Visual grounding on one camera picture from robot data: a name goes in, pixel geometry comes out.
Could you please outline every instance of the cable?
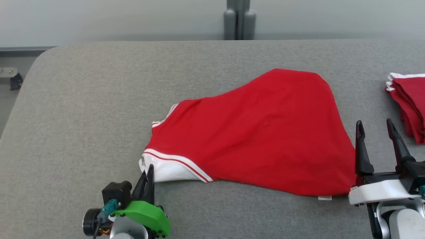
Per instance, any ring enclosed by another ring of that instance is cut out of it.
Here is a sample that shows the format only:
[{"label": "cable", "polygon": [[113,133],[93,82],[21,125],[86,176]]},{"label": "cable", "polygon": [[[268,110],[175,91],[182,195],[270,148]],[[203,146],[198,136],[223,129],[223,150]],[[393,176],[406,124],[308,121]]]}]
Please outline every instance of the cable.
[{"label": "cable", "polygon": [[97,234],[99,233],[99,228],[101,224],[102,224],[102,218],[99,218],[99,220],[97,221],[96,230],[94,231],[93,239],[96,239]]}]

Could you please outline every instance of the clothing label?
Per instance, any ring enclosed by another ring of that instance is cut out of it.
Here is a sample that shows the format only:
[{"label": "clothing label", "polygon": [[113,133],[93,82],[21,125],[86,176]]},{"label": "clothing label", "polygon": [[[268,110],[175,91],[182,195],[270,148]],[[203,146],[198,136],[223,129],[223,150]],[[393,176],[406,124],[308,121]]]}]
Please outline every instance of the clothing label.
[{"label": "clothing label", "polygon": [[331,201],[332,200],[332,196],[319,196],[319,200]]}]

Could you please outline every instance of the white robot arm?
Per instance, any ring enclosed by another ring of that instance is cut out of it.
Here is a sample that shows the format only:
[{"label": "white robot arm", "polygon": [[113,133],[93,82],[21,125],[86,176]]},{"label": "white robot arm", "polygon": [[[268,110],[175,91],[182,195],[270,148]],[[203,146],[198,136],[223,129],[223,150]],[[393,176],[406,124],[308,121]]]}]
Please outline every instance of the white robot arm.
[{"label": "white robot arm", "polygon": [[[410,155],[391,119],[387,119],[387,127],[396,153],[396,171],[375,174],[362,122],[357,122],[357,185],[351,189],[349,201],[355,206],[366,204],[374,239],[424,239],[425,161],[416,162]],[[388,207],[399,209],[385,211]]]}]

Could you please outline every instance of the connector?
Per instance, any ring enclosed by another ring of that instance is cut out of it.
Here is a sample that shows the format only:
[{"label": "connector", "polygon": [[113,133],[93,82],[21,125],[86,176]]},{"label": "connector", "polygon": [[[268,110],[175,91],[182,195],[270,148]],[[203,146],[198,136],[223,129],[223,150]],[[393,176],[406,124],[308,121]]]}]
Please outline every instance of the connector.
[{"label": "connector", "polygon": [[99,215],[97,215],[97,220],[99,222],[105,222],[108,219],[108,216],[114,213],[119,207],[119,203],[116,199],[109,200],[105,206],[102,207]]},{"label": "connector", "polygon": [[425,185],[421,186],[419,189],[419,194],[421,195],[422,199],[425,200]]}]

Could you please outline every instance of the green bracket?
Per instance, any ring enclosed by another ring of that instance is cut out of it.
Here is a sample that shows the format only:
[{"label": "green bracket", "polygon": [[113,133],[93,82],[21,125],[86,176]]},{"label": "green bracket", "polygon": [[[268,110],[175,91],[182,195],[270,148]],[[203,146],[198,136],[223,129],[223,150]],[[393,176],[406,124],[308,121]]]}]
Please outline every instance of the green bracket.
[{"label": "green bracket", "polygon": [[128,216],[137,223],[155,231],[158,236],[169,236],[171,225],[165,213],[145,201],[132,201],[124,210],[116,210],[115,216]]}]

